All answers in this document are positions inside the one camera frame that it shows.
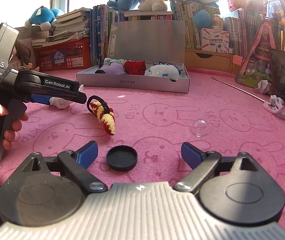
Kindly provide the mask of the person's left hand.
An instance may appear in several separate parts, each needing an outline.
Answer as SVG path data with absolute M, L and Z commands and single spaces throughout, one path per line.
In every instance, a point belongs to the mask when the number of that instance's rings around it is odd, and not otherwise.
M 0 97 L 0 152 L 10 150 L 15 133 L 22 128 L 22 121 L 27 120 L 26 106 L 15 99 Z

